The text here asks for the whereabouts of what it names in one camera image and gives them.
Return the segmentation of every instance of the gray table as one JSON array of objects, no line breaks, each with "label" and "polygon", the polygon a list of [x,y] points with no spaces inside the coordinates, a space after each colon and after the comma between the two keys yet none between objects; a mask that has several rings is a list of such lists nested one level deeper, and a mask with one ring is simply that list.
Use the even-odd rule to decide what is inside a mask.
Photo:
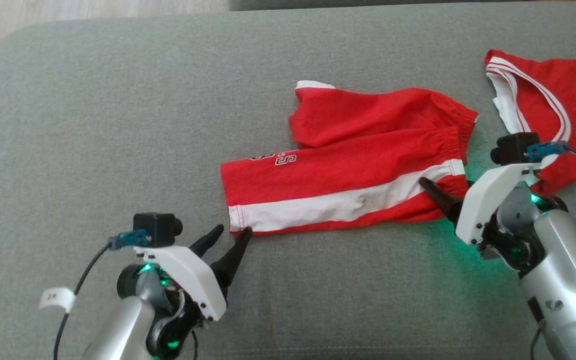
[{"label": "gray table", "polygon": [[[0,360],[51,357],[74,287],[133,214],[172,212],[190,244],[227,224],[219,164],[295,147],[297,80],[359,92],[425,87],[480,112],[470,178],[505,134],[490,48],[576,57],[576,2],[188,14],[28,27],[0,43]],[[576,214],[574,188],[562,192]],[[447,221],[254,239],[202,359],[525,359],[535,331],[517,279]],[[225,235],[215,260],[231,246]],[[61,346],[78,359],[117,303],[130,250],[84,284]],[[537,346],[547,359],[544,344]]]}]

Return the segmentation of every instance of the green led light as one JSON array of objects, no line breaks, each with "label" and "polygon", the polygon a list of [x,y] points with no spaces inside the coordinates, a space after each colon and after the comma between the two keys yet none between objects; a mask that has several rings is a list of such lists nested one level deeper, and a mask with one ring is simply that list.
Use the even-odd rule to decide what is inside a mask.
[{"label": "green led light", "polygon": [[149,270],[151,270],[151,269],[153,269],[153,265],[151,265],[151,264],[146,264],[146,265],[144,265],[144,266],[139,270],[139,272],[146,272],[146,271],[149,271]]},{"label": "green led light", "polygon": [[172,349],[176,349],[179,346],[179,344],[180,344],[180,341],[172,341],[172,342],[169,342],[167,345],[168,345],[168,348],[172,350]]}]

